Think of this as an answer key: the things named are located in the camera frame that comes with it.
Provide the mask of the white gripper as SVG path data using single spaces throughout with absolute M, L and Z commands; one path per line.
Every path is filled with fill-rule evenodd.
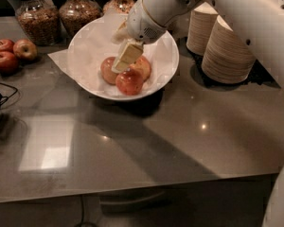
M 112 36 L 113 44 L 121 44 L 112 71 L 115 73 L 125 71 L 143 54 L 144 44 L 155 43 L 166 31 L 165 27 L 151 18 L 143 0 L 137 0 L 128 14 L 127 25 L 123 21 Z M 125 40 L 128 34 L 132 39 Z

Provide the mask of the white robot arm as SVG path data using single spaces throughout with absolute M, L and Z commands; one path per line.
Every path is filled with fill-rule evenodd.
M 122 72 L 179 15 L 209 3 L 268 70 L 284 94 L 284 0 L 137 0 L 113 36 L 120 45 L 112 70 Z

